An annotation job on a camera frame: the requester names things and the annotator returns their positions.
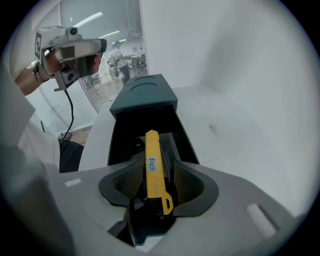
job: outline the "bracelet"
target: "bracelet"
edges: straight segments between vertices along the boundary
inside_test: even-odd
[[[49,80],[49,78],[47,80],[43,80],[39,74],[39,61],[36,62],[36,64],[34,65],[34,68],[32,70],[32,74],[35,78],[35,80],[38,82],[38,83],[44,83],[46,81]]]

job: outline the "yellow box cutter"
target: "yellow box cutter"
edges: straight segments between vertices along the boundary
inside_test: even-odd
[[[166,191],[159,134],[155,130],[145,134],[145,169],[147,197],[152,208],[158,215],[168,215],[174,204],[171,195]]]

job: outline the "person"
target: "person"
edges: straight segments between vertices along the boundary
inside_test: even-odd
[[[122,52],[119,50],[121,47],[121,42],[116,41],[113,44],[113,51],[112,54],[110,56],[111,60],[114,60],[117,63],[117,67],[119,68],[119,70],[121,71],[121,73],[123,74],[123,78],[122,78],[122,84],[125,85],[128,80],[130,79],[130,73],[129,73],[129,66],[128,63],[126,61],[126,57],[122,54]]]
[[[53,78],[45,74],[38,63],[35,64],[38,65],[38,71],[35,75],[33,74],[34,68],[26,68],[35,59],[35,38],[31,17],[27,16],[11,36],[1,56],[1,64],[4,69],[11,75],[25,96]],[[97,55],[92,64],[93,73],[98,72],[100,61],[100,57]],[[55,72],[60,68],[54,54],[47,56],[47,62],[50,72]],[[58,140],[56,137],[44,133],[32,121],[28,122],[17,146],[25,154],[36,155],[43,163],[55,165],[60,173],[78,171],[84,149],[80,144]]]

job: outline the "white table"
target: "white table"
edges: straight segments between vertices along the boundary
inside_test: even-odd
[[[294,201],[277,151],[242,109],[209,87],[173,88],[177,114],[201,165],[245,178],[290,212]],[[82,153],[79,170],[108,165],[115,119],[106,102],[96,118]]]

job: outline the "teal box lid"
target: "teal box lid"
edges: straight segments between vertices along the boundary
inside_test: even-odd
[[[145,108],[161,108],[172,105],[177,110],[178,98],[162,74],[153,74],[130,79],[110,107],[117,114]]]

